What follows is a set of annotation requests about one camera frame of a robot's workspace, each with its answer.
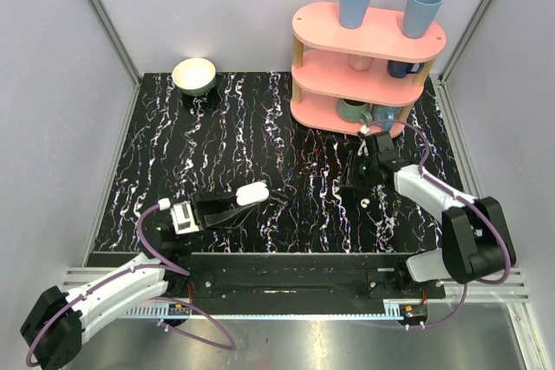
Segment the white earbud charging case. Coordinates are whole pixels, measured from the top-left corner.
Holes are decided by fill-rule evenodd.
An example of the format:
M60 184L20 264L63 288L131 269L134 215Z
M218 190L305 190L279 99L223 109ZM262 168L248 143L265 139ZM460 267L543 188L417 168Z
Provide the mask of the white earbud charging case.
M257 204L265 201L270 196L270 191L263 181L243 185L236 190L236 201L239 206Z

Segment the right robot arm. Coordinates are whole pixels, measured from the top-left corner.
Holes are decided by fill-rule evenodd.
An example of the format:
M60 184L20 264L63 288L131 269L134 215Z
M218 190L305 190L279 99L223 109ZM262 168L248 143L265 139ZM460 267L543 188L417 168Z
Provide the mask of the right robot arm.
M394 275L396 292L413 297L425 282L502 284L516 253L500 202L458 191L423 166L399 155L388 132L361 134L364 148L353 151L339 186L370 190L386 185L419 205L441 226L441 247L409 256Z

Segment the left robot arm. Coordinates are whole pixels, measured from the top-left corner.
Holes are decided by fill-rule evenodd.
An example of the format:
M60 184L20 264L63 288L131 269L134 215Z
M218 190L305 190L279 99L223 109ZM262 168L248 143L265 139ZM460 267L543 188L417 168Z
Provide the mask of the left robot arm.
M140 214L140 253L82 286L44 290L20 329L28 345L27 367L61 369L109 323L135 308L151 308L158 325L174 331L199 308L204 293L187 268L183 238L207 230L231 230L267 200L263 182L235 191L198 191L174 203L162 198Z

